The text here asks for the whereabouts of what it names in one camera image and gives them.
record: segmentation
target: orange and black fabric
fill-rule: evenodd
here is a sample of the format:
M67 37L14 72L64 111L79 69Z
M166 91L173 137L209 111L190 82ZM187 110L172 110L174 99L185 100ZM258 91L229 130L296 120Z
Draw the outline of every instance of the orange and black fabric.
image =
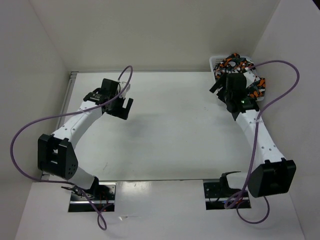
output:
M253 65L254 63L249 59L233 53L215 66L213 70L215 81L218 81L224 73L245 73L245 68ZM255 75L254 82L246 88L248 97L255 100L262 100L265 96L265 90L266 79L257 75Z

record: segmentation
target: metal base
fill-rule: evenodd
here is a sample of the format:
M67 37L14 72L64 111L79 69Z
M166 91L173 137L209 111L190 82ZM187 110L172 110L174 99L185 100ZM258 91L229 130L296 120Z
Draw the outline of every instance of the metal base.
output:
M205 196L206 210L224 210L227 199L240 189L229 188L224 184L224 175L220 179L203 180L203 190ZM250 199L247 192L244 193L243 198L239 201L243 202L238 206L239 209L250 209Z
M109 199L92 199L92 203L96 206L98 210L102 209L106 204L111 204L106 207L104 212L114 212L115 211L115 197L116 197L116 186L117 183L114 181L101 181L99 185L107 186L110 190ZM92 208L87 199L83 196L78 196L74 193L71 193L70 203L69 203L69 213L79 213L79 212L94 212L95 210Z

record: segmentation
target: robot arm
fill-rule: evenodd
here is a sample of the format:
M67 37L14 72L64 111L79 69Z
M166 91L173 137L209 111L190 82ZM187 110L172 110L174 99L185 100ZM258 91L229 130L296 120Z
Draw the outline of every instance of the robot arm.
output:
M218 99L226 104L227 110L243 130L251 149L254 145L256 123L259 124L255 165L248 182L248 190L255 198L288 192L293 180L296 165L293 160L286 160L273 142L262 118L257 120L259 106L253 98L247 96L247 79L242 73L224 74L211 88L214 93L219 89Z
M123 108L123 104L130 85L110 104L84 112L112 99L124 86L123 82L103 79L101 87L83 99L77 110L82 113L72 116L51 135L41 135L38 139L38 168L77 185L84 189L89 197L96 197L105 192L105 189L102 189L104 186L99 186L99 179L96 176L79 167L74 148L87 129L104 113L124 120L128 118L133 99L128 99L126 108Z

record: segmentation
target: white tabletop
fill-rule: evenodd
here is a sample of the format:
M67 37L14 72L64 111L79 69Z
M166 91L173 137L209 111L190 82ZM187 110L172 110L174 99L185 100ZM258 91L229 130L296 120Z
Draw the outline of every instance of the white tabletop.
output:
M118 73L77 75L68 112ZM107 114L79 141L79 164L100 180L210 179L247 171L250 147L244 133L209 92L208 72L134 73L128 120ZM202 180L119 181L107 231L95 212L68 212L70 192L60 184L33 183L16 240L304 240L288 193L268 197L270 216L259 225L235 210L206 210ZM266 214L263 198L241 209L250 221Z
M78 73L67 112L119 73ZM247 171L247 139L216 96L210 72L135 72L127 120L104 114L83 135L79 165L100 180L218 178Z

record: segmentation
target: white plastic casing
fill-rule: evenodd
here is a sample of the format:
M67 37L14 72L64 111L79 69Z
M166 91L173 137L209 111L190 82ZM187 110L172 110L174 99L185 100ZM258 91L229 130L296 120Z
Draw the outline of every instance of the white plastic casing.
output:
M236 118L236 122L242 128L246 136L246 139L248 140L251 146L251 149L253 148L253 145L254 145L255 129L256 129L258 114L259 114L259 111L247 110L245 113L240 113ZM260 164L264 164L265 160L269 160L271 163L281 162L282 161L281 158L284 158L284 156L276 147L262 118L258 120L258 124L259 124L259 128L258 128L254 166L258 167Z
M96 106L97 105L92 101L84 101L78 109L78 112L82 112L86 109ZM54 131L52 134L57 139L69 139L69 142L71 142L73 148L76 148L76 145L82 135L101 116L101 107L98 107L91 111L80 113L78 115L74 115L62 127ZM78 166L75 174L68 181L86 190L90 189L92 183L94 182L94 179L95 177L93 175L87 173Z
M82 112L86 109L96 106L97 105L92 101L83 101L77 112ZM74 115L62 127L54 131L52 134L56 139L69 139L69 142L72 143L73 148L76 148L76 145L82 135L101 116L101 107Z

